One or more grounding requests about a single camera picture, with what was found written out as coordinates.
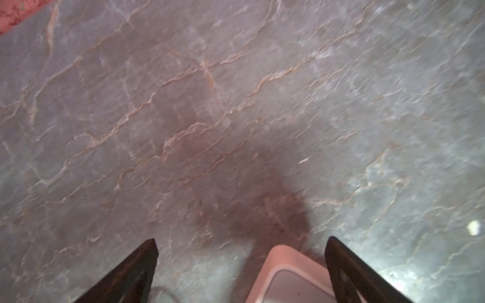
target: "red object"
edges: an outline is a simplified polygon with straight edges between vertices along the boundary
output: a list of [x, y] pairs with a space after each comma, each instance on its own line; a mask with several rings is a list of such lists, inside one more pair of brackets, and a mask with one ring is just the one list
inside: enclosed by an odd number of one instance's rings
[[0, 35], [35, 14], [51, 0], [0, 0]]

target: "stone surface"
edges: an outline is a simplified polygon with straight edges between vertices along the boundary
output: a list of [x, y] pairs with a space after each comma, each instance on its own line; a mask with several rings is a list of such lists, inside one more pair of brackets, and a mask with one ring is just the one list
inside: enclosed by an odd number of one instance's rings
[[153, 237], [153, 302], [244, 302], [335, 235], [417, 303], [484, 302], [484, 11], [49, 4], [0, 38], [0, 301], [71, 302]]

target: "red cloth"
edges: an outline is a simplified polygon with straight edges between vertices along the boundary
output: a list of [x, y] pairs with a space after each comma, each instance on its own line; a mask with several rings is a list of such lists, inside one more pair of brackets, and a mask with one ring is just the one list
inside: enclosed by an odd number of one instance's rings
[[0, 0], [0, 35], [35, 14], [51, 0]]

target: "gray marble surface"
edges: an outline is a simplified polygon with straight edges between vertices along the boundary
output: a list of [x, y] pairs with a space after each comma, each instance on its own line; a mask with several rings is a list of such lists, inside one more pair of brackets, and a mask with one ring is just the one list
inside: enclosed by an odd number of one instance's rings
[[48, 5], [0, 37], [0, 301], [72, 302], [153, 237], [153, 302], [239, 303], [335, 235], [416, 303], [485, 302], [484, 13]]

